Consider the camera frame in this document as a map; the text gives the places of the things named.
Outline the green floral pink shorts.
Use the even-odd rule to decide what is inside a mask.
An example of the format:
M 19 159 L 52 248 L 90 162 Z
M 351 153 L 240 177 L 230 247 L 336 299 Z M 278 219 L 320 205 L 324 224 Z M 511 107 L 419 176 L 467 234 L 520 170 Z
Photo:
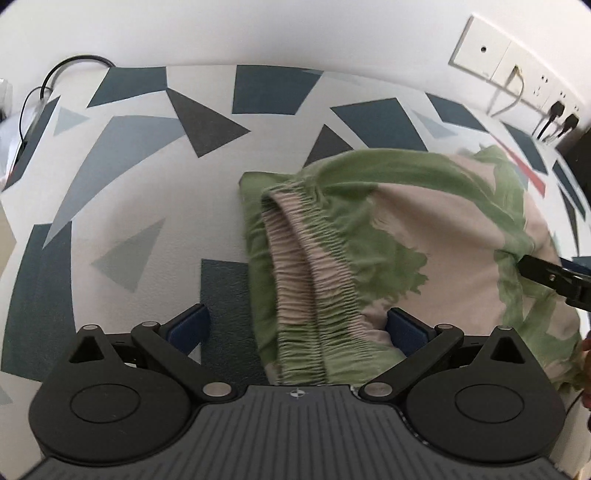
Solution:
M 349 151 L 239 182 L 252 328 L 276 385 L 365 384 L 405 359 L 401 308 L 468 335 L 515 329 L 550 381 L 581 389 L 580 318 L 518 262 L 557 263 L 549 227 L 504 152 Z

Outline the white wall socket panel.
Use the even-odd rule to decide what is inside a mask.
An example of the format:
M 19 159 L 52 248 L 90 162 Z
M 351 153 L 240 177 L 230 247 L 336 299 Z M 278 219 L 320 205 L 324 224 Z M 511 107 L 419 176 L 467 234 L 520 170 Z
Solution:
M 540 113 L 557 101 L 564 105 L 565 117 L 585 110 L 579 95 L 549 67 L 477 16 L 468 20 L 450 64 L 519 97 Z

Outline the geometric patterned table mat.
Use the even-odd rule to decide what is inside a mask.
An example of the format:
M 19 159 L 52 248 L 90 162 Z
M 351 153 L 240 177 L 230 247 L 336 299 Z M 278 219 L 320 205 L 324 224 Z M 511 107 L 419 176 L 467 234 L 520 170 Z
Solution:
M 550 145 L 442 96 L 293 67 L 114 68 L 50 88 L 1 194 L 1 374 L 43 382 L 79 328 L 163 323 L 201 303 L 201 362 L 269 381 L 239 182 L 349 151 L 495 146 L 561 258 L 590 260 L 590 206 Z

